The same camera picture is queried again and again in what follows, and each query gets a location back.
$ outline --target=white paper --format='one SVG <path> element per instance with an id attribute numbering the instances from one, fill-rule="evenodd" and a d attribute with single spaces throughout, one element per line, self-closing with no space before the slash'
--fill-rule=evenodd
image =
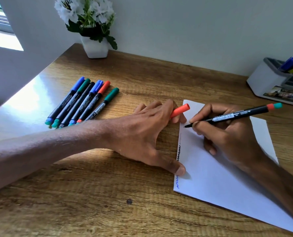
<path id="1" fill-rule="evenodd" d="M 204 104 L 184 100 L 190 110 L 184 113 L 191 119 Z M 251 117 L 256 139 L 263 150 L 278 163 L 266 121 Z M 180 124 L 177 160 L 187 173 L 175 176 L 174 191 L 293 232 L 293 218 L 255 180 L 231 164 L 218 151 L 210 155 L 203 147 L 203 136 Z"/>

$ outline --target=pen holder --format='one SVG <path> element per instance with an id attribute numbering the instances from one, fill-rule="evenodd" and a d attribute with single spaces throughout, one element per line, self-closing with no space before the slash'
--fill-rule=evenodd
<path id="1" fill-rule="evenodd" d="M 293 73 L 279 71 L 283 63 L 264 58 L 246 82 L 259 97 L 293 105 Z"/>

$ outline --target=wooden desk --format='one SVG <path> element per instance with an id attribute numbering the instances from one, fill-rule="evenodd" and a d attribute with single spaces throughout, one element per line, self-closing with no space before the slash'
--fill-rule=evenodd
<path id="1" fill-rule="evenodd" d="M 75 44 L 0 107 L 0 140 L 53 131 L 46 117 L 82 75 L 120 89 L 101 119 L 129 115 L 154 99 L 242 108 L 271 102 L 255 97 L 243 76 L 115 51 L 90 60 Z M 267 120 L 280 164 L 293 174 L 293 106 L 259 117 Z M 157 148 L 175 158 L 177 140 L 178 125 L 169 125 Z M 109 150 L 80 153 L 0 190 L 0 236 L 293 236 L 178 194 L 173 179 Z"/>

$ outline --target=hand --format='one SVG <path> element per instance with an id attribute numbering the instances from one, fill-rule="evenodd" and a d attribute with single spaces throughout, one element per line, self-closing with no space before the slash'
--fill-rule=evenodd
<path id="1" fill-rule="evenodd" d="M 207 151 L 215 155 L 215 144 L 232 163 L 248 172 L 252 165 L 267 158 L 257 143 L 250 118 L 219 122 L 215 125 L 200 121 L 239 110 L 235 105 L 206 104 L 189 122 L 193 123 L 193 130 L 198 135 L 205 136 L 204 148 Z"/>
<path id="2" fill-rule="evenodd" d="M 176 103 L 169 99 L 164 104 L 154 101 L 148 106 L 138 105 L 132 115 L 110 119 L 112 135 L 110 149 L 151 166 L 159 166 L 175 175 L 184 175 L 185 167 L 177 160 L 156 150 L 156 139 L 168 124 Z M 172 123 L 185 123 L 183 114 L 171 119 Z"/>

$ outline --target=teal marker cap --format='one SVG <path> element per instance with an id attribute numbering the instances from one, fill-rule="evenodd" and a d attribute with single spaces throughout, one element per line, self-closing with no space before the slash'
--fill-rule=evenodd
<path id="1" fill-rule="evenodd" d="M 87 88 L 87 86 L 89 85 L 89 83 L 91 82 L 90 79 L 86 79 L 83 84 L 79 87 L 79 89 L 77 90 L 77 92 L 83 93 L 85 91 L 85 89 Z"/>
<path id="2" fill-rule="evenodd" d="M 109 94 L 108 96 L 106 96 L 105 100 L 108 102 L 111 102 L 111 100 L 118 94 L 119 92 L 119 88 L 114 88 Z"/>
<path id="3" fill-rule="evenodd" d="M 57 128 L 59 126 L 59 124 L 60 124 L 60 120 L 59 119 L 55 119 L 54 122 L 53 122 L 53 124 L 52 124 L 52 127 L 53 128 Z"/>
<path id="4" fill-rule="evenodd" d="M 283 104 L 282 103 L 275 103 L 274 104 L 274 107 L 275 107 L 275 109 L 279 109 L 279 108 L 282 108 L 283 107 Z"/>

